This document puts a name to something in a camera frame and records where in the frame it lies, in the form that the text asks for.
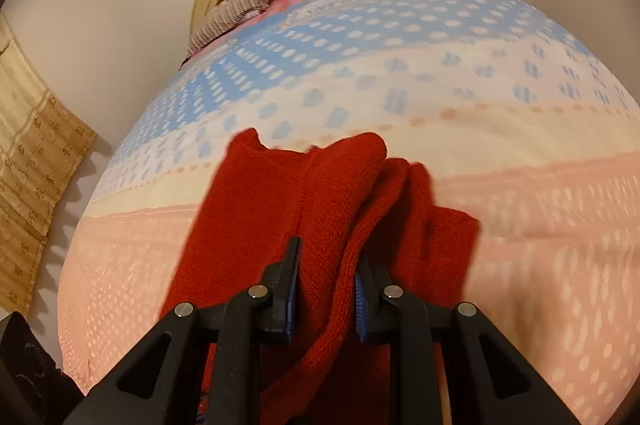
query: triangular cutout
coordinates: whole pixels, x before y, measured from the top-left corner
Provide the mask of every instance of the triangular cutout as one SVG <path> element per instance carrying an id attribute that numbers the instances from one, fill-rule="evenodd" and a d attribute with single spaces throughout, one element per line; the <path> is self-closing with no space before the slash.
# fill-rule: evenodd
<path id="1" fill-rule="evenodd" d="M 119 379 L 118 389 L 142 399 L 151 398 L 170 343 L 171 335 L 160 335 L 145 356 Z"/>
<path id="2" fill-rule="evenodd" d="M 513 365 L 507 354 L 489 335 L 480 335 L 478 339 L 498 399 L 527 392 L 531 385 L 530 381 Z"/>

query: striped pillow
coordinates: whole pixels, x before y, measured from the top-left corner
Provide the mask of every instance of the striped pillow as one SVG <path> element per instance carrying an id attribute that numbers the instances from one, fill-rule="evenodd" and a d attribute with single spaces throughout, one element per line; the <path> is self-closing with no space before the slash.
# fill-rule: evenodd
<path id="1" fill-rule="evenodd" d="M 251 12 L 263 12 L 269 0 L 225 0 L 215 6 L 191 34 L 187 59 L 211 41 L 242 23 Z"/>

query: bed sheet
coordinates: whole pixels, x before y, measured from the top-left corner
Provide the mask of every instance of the bed sheet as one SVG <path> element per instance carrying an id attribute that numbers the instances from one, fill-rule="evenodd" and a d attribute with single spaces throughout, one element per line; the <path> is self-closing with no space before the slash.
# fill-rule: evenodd
<path id="1" fill-rule="evenodd" d="M 604 423 L 640 371 L 639 120 L 602 62 L 519 0 L 305 0 L 262 18 L 191 60 L 100 179 L 60 283 L 65 371 L 87 391 L 156 322 L 231 135 L 304 150 L 375 131 L 427 166 L 439 205 L 480 220 L 466 299 Z"/>

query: metal pin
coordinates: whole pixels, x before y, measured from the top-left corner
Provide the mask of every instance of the metal pin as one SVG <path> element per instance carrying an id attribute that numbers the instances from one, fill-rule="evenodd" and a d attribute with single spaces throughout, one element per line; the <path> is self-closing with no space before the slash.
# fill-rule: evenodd
<path id="1" fill-rule="evenodd" d="M 385 286 L 383 293 L 385 297 L 389 297 L 389 299 L 398 299 L 404 294 L 404 291 L 396 284 L 390 284 L 389 286 Z"/>
<path id="2" fill-rule="evenodd" d="M 174 313 L 179 317 L 186 317 L 187 315 L 191 315 L 193 313 L 193 304 L 188 302 L 181 302 L 174 308 Z"/>
<path id="3" fill-rule="evenodd" d="M 254 299 L 265 297 L 269 293 L 269 289 L 262 284 L 255 284 L 249 288 L 249 295 Z"/>
<path id="4" fill-rule="evenodd" d="M 478 312 L 478 308 L 476 308 L 471 302 L 461 302 L 458 304 L 458 313 L 465 317 L 473 317 Z"/>

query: red fabric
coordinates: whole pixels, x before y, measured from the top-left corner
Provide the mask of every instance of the red fabric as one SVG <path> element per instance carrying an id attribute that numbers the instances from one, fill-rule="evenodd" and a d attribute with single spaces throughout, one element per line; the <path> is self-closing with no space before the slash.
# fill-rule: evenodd
<path id="1" fill-rule="evenodd" d="M 353 278 L 364 250 L 423 299 L 453 306 L 478 233 L 438 208 L 421 164 L 386 159 L 372 133 L 308 153 L 267 149 L 255 129 L 229 144 L 186 243 L 162 314 L 223 303 L 302 238 L 291 345 L 263 347 L 261 423 L 386 423 L 388 350 L 356 341 Z"/>

